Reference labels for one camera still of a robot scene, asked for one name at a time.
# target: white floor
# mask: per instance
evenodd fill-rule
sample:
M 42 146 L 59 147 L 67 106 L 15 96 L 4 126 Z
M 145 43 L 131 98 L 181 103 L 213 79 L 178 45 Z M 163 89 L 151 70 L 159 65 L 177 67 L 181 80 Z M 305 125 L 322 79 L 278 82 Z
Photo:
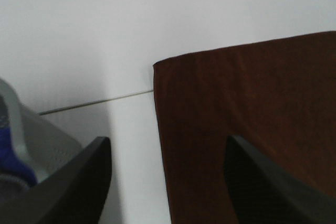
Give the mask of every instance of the white floor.
M 336 0 L 0 0 L 0 78 L 43 112 L 152 90 L 183 53 L 336 30 Z M 112 139 L 101 223 L 168 224 L 152 93 L 44 118 L 88 144 Z

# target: brown towel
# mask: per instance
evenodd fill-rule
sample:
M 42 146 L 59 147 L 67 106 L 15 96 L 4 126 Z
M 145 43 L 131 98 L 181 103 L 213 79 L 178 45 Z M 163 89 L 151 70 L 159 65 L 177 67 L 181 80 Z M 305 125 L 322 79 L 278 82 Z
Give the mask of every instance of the brown towel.
M 173 224 L 238 223 L 223 176 L 230 134 L 336 197 L 336 32 L 160 61 L 154 95 Z

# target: black plastic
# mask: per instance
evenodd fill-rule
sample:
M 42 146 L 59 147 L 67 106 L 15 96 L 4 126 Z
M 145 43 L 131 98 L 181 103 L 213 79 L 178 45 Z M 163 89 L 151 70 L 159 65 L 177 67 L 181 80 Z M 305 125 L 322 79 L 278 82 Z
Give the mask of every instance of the black plastic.
M 292 177 L 240 136 L 227 139 L 224 177 L 240 224 L 336 223 L 336 199 Z
M 110 140 L 98 137 L 41 184 L 1 205 L 0 223 L 98 223 L 111 173 Z

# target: brown cloth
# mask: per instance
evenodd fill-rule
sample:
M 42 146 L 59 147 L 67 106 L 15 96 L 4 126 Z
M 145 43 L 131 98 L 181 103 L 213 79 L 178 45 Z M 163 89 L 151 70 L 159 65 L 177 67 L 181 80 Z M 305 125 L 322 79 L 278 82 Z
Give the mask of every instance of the brown cloth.
M 223 175 L 230 134 L 336 197 L 336 32 L 160 61 L 154 96 L 173 224 L 238 223 Z

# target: blue sock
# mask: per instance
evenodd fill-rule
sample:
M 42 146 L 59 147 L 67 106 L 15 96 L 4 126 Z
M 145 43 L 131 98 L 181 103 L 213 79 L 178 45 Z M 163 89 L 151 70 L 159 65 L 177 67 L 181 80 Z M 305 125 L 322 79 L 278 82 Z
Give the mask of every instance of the blue sock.
M 30 186 L 37 184 L 34 171 L 21 162 L 13 151 L 9 127 L 0 129 L 0 169 L 19 176 Z

